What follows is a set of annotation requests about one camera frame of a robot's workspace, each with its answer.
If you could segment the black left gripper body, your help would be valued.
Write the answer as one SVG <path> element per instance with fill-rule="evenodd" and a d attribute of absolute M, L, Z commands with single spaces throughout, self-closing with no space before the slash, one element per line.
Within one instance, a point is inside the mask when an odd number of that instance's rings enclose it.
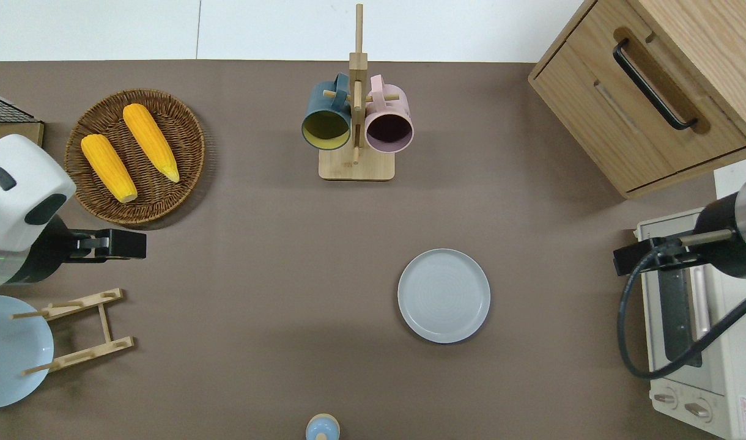
<path fill-rule="evenodd" d="M 72 229 L 65 263 L 143 260 L 147 236 L 124 229 Z"/>

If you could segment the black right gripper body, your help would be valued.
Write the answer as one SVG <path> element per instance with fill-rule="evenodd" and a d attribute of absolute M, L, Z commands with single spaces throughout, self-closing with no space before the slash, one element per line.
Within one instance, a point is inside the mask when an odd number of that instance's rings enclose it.
<path fill-rule="evenodd" d="M 617 276 L 632 274 L 641 260 L 658 247 L 663 249 L 644 263 L 642 272 L 682 270 L 701 264 L 698 254 L 689 251 L 678 238 L 647 238 L 613 251 Z"/>

